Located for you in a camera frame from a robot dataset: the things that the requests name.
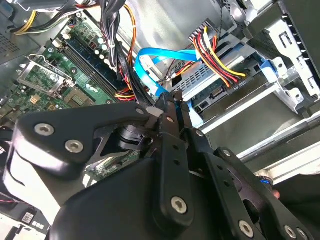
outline metal bracket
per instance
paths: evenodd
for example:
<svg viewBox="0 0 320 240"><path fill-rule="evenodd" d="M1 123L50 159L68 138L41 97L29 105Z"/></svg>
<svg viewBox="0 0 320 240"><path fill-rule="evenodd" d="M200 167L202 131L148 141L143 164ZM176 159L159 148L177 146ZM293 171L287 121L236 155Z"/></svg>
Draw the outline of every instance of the metal bracket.
<svg viewBox="0 0 320 240"><path fill-rule="evenodd" d="M238 194L246 202L251 219L255 220L255 224L260 224L266 239L288 240L291 239L290 234L296 236L294 239L305 239L299 234L300 230L307 239L314 239L305 226L229 149L218 148L214 155L222 158L227 169L241 182L242 188Z"/></svg>
<svg viewBox="0 0 320 240"><path fill-rule="evenodd" d="M41 65L38 62L34 61L31 57L38 57L43 59L44 63L47 66ZM75 83L73 81L73 78L67 74L65 74L63 71L59 70L55 66L51 65L45 58L45 56L40 54L30 54L29 56L26 56L26 58L30 61L28 64L22 64L21 67L24 68L24 71L19 74L18 82L26 85L29 88L35 89L39 92L42 92L50 97L55 98L56 96L59 96L58 90L61 89L63 85L67 85L71 88L75 86ZM48 72L51 75L56 76L57 81L56 84L50 89L45 90L40 86L37 86L33 84L32 82L27 80L27 76L30 74L30 72L34 69L34 67L41 68L44 72Z"/></svg>
<svg viewBox="0 0 320 240"><path fill-rule="evenodd" d="M104 147L96 145L96 130L108 127L114 130L128 124L144 126L149 118L148 112L134 102L28 114L16 123L12 152L55 176L75 179L95 157L95 152ZM43 126L37 131L40 123ZM68 149L66 143L70 140L76 142L71 147L81 150Z"/></svg>
<svg viewBox="0 0 320 240"><path fill-rule="evenodd" d="M261 70L269 83L278 85L278 89L274 92L293 112L296 114L297 106L301 104L305 98L299 88L295 87L291 90L282 86L283 78L288 78L288 69L281 57L277 57L272 61L265 61L261 65Z"/></svg>
<svg viewBox="0 0 320 240"><path fill-rule="evenodd" d="M212 182L217 198L212 204L216 206L215 214L221 216L219 229L223 236L239 240L265 239L250 219L226 163L213 154L205 135L195 128L186 129L185 133L189 142L189 169L195 172L201 170Z"/></svg>
<svg viewBox="0 0 320 240"><path fill-rule="evenodd" d="M176 100L179 105L181 99L177 96ZM163 232L177 235L194 220L186 144L180 139L179 131L179 124L184 121L178 120L176 102L170 93L163 93L155 107L164 113L158 121L160 149L155 152L158 166L153 216Z"/></svg>
<svg viewBox="0 0 320 240"><path fill-rule="evenodd" d="M288 24L283 19L278 20L266 29L269 31L269 35L278 51L291 59L310 96L316 96L319 99L320 88L306 63L307 59L304 58L299 47L302 42L296 41Z"/></svg>

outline orange wire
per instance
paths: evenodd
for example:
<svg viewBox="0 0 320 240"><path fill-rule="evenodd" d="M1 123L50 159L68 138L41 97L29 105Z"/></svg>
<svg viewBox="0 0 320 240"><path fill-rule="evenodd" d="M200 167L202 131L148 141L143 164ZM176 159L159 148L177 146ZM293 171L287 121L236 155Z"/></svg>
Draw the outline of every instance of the orange wire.
<svg viewBox="0 0 320 240"><path fill-rule="evenodd" d="M212 43L213 51L216 51L216 47L217 47L217 36L214 36L213 43Z"/></svg>
<svg viewBox="0 0 320 240"><path fill-rule="evenodd" d="M135 46L135 43L136 43L136 39L137 39L137 27L136 27L136 19L135 19L135 16L131 10L131 8L128 6L128 5L124 5L124 8L126 9L126 11L129 13L130 15L130 18L131 18L131 22L132 22L132 27L133 27L133 35L132 35L132 41L131 41L131 46L130 46L130 49L129 49L129 53L128 53L128 56L127 56L127 60L130 64L130 66L132 66L133 64L133 50L134 50L134 46Z"/></svg>

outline black wire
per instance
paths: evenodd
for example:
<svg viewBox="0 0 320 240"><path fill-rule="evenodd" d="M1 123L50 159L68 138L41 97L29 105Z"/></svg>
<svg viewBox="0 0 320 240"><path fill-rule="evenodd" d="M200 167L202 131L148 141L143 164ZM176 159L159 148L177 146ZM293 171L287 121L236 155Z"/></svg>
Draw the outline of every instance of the black wire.
<svg viewBox="0 0 320 240"><path fill-rule="evenodd" d="M39 16L39 14L40 14L40 12L36 12L35 13L35 17L34 17L34 20L33 21L35 21L36 19L37 19L37 17ZM17 28L15 28L15 29L12 29L12 30L10 30L10 33L16 33L16 32L18 32L18 31L20 31L23 27L24 27L24 25L22 25L22 26L20 26L20 27L17 27Z"/></svg>
<svg viewBox="0 0 320 240"><path fill-rule="evenodd" d="M51 27L53 24L55 24L59 20L59 18L62 17L64 14L65 14L65 12L59 12L52 19L50 19L48 22L46 22L40 26L30 27L27 32L37 32L37 31L45 30L45 29Z"/></svg>
<svg viewBox="0 0 320 240"><path fill-rule="evenodd" d="M115 49L117 51L117 60L121 65L123 74L127 75L127 77L129 78L129 81L132 86L132 91L135 95L136 100L144 108L153 106L154 101L152 97L149 96L145 88L142 86L141 80L139 79L137 74L134 72L132 67L129 66L129 63L127 61L123 48L117 39L115 39Z"/></svg>
<svg viewBox="0 0 320 240"><path fill-rule="evenodd" d="M110 47L109 62L110 66L117 68L117 51L115 48L116 35L120 25L120 9L126 0L100 0L101 6L101 30L108 40Z"/></svg>

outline bolt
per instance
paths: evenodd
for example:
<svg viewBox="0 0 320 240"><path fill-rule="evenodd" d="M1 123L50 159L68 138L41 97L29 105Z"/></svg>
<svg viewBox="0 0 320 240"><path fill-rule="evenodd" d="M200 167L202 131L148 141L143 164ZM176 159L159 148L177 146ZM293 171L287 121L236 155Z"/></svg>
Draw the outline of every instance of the bolt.
<svg viewBox="0 0 320 240"><path fill-rule="evenodd" d="M196 134L198 134L200 137L203 137L203 136L204 136L204 134L203 134L201 131L199 131L199 130L196 130L195 132L196 132Z"/></svg>
<svg viewBox="0 0 320 240"><path fill-rule="evenodd" d="M296 239L297 238L296 233L292 230L291 227L285 225L284 226L284 230L292 239Z"/></svg>
<svg viewBox="0 0 320 240"><path fill-rule="evenodd" d="M137 109L135 109L135 111L138 113L138 114L145 114L145 112L144 111L142 111L140 108L137 108Z"/></svg>
<svg viewBox="0 0 320 240"><path fill-rule="evenodd" d="M244 233L248 238L253 238L254 237L254 231L252 230L252 227L247 223L246 221L239 221L239 227L241 232Z"/></svg>
<svg viewBox="0 0 320 240"><path fill-rule="evenodd" d="M78 154L84 150L84 145L78 140L69 140L65 143L65 149L70 153Z"/></svg>
<svg viewBox="0 0 320 240"><path fill-rule="evenodd" d="M304 240L308 240L308 239L309 239L308 236L307 236L307 234L305 234L305 232L302 231L300 228L297 227L296 230L298 231L298 233L302 236L302 238L303 238Z"/></svg>
<svg viewBox="0 0 320 240"><path fill-rule="evenodd" d="M227 156L227 157L231 157L231 153L228 150L223 150L223 153Z"/></svg>
<svg viewBox="0 0 320 240"><path fill-rule="evenodd" d="M171 199L171 206L179 214L185 214L188 209L186 202L181 197L178 197L178 196L174 196Z"/></svg>
<svg viewBox="0 0 320 240"><path fill-rule="evenodd" d="M55 129L53 126L46 123L39 123L35 125L34 131L41 136L50 136L54 134Z"/></svg>
<svg viewBox="0 0 320 240"><path fill-rule="evenodd" d="M166 119L167 119L169 122L171 122L171 123L174 123L174 122L175 122L175 121L174 121L171 117L169 117L169 116L167 116Z"/></svg>

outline yellow wire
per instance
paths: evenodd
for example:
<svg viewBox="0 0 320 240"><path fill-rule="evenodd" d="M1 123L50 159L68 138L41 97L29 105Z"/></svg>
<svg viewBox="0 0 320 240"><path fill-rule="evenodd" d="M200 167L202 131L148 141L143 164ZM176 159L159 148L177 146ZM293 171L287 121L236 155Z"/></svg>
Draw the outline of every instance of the yellow wire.
<svg viewBox="0 0 320 240"><path fill-rule="evenodd" d="M183 74L185 71L187 71L191 66L186 66L185 69L183 69L179 74L176 75L176 77L180 76L181 74Z"/></svg>
<svg viewBox="0 0 320 240"><path fill-rule="evenodd" d="M129 96L124 96L124 95L119 95L119 94L115 95L116 98L123 98L123 99L133 98L134 96L135 95L129 95Z"/></svg>
<svg viewBox="0 0 320 240"><path fill-rule="evenodd" d="M26 32L31 27L35 18L36 18L36 11L32 11L32 14L31 14L29 20L26 22L26 24L23 25L23 27L19 31L15 32L14 34L17 35L17 34Z"/></svg>
<svg viewBox="0 0 320 240"><path fill-rule="evenodd" d="M205 26L205 27L204 27L204 34L205 34L204 36L205 36L205 37L204 37L204 38L206 38L206 36L208 36L207 31L208 31L208 27ZM215 54L215 52L214 52L211 44L209 44L209 45L206 44L206 45L207 45L207 47L210 49L210 52L211 52L211 54L213 55L213 57L215 58L215 60L221 65L221 67L222 67L224 70L226 70L227 72L229 72L229 73L231 73L231 74L237 75L237 76L241 76L241 77L245 77L245 76L246 76L244 73L232 71L231 69L227 68L227 67L222 63L222 61L220 61L220 59L218 58L218 56Z"/></svg>
<svg viewBox="0 0 320 240"><path fill-rule="evenodd" d="M197 45L196 45L196 39L195 39L195 38L193 39L193 45L194 45L195 49L200 53L200 49L199 49L199 48L197 47ZM221 76L213 67L211 67L210 64L208 63L208 61L207 61L204 57L201 56L201 59L205 62L205 64L206 64L215 74L217 74L218 76L220 76L220 78L224 81L225 85L226 85L228 88L230 88L230 84L228 83L228 81L227 81L223 76Z"/></svg>

